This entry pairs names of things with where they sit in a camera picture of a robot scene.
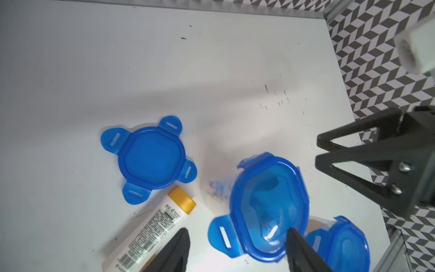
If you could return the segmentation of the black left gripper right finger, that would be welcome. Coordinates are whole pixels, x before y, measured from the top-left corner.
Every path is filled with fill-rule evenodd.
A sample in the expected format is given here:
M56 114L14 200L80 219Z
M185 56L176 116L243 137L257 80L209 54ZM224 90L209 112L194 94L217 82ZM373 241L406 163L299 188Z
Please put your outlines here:
M295 228L287 231L285 249L290 272L332 272Z

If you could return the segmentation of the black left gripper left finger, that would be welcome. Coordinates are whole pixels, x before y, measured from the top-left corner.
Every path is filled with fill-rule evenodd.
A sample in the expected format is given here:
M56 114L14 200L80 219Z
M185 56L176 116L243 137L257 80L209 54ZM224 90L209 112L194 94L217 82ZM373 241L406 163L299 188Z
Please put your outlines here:
M190 236L181 228L166 246L148 261L143 272L185 272L190 250Z

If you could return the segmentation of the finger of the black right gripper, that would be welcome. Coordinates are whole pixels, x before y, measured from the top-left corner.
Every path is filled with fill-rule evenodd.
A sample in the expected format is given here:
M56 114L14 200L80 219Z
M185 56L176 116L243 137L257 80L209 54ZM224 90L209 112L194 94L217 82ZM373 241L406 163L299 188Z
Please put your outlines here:
M399 155L397 151L399 143L400 141L381 141L327 151L327 153L316 157L315 166L317 170L358 191L364 197L392 212L394 195L390 178L392 177L393 162ZM385 185L376 184L336 166L336 164L344 162L355 162L370 168L379 162L386 162L389 166L381 170L388 173L387 183Z
M334 143L333 139L360 133L372 128L377 129L379 140L393 137L398 131L402 113L399 108L388 108L348 125L327 131L318 135L317 146L326 151L345 149L347 147Z

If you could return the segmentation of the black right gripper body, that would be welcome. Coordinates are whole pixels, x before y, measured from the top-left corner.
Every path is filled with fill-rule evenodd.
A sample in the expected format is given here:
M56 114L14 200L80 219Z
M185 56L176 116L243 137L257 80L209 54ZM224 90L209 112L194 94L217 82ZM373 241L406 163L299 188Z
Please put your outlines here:
M416 205L435 205L435 108L418 106L400 127L398 158L393 162L391 211L407 217Z

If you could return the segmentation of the tall clear container back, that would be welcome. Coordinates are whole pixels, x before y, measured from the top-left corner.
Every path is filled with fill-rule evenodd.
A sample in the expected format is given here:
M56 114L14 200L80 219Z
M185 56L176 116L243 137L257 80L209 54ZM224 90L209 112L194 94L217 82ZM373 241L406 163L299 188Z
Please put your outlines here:
M205 206L214 216L230 212L233 186L242 169L231 161L207 162L201 174L201 195Z

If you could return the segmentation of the white tube gold cap back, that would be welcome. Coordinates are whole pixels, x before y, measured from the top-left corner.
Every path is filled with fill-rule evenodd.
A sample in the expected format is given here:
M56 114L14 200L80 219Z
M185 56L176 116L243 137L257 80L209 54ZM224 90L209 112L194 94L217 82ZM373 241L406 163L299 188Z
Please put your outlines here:
M140 272L159 243L194 210L195 201L175 186L103 262L104 272Z

